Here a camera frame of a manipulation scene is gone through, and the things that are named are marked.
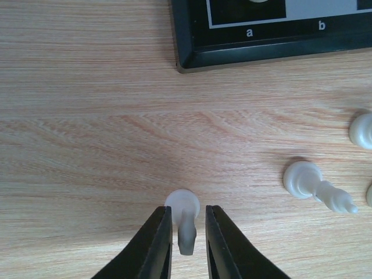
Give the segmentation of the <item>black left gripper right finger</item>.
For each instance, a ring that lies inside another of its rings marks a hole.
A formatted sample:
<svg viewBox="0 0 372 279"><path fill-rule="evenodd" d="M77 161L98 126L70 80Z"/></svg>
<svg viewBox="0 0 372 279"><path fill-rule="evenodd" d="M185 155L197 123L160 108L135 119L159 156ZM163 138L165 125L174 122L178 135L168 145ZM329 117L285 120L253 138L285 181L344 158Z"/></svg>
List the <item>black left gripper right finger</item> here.
<svg viewBox="0 0 372 279"><path fill-rule="evenodd" d="M206 206L206 252L210 278L287 278L261 254L218 205Z"/></svg>

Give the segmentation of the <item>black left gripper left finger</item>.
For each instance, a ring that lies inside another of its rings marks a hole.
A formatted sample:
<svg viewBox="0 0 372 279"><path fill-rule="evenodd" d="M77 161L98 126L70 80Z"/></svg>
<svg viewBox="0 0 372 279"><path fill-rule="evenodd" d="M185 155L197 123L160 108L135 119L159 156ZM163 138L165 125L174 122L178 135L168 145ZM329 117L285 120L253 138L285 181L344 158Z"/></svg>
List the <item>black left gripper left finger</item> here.
<svg viewBox="0 0 372 279"><path fill-rule="evenodd" d="M170 278L172 245L171 207L159 206L126 247L93 277Z"/></svg>

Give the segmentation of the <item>white rook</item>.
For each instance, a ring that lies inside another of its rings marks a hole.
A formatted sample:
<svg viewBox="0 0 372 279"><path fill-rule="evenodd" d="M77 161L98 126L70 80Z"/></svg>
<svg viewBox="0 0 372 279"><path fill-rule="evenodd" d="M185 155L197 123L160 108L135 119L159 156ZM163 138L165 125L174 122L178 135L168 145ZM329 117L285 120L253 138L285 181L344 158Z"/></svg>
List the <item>white rook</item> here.
<svg viewBox="0 0 372 279"><path fill-rule="evenodd" d="M268 3L270 0L249 0L250 3L253 3L253 5L264 5Z"/></svg>

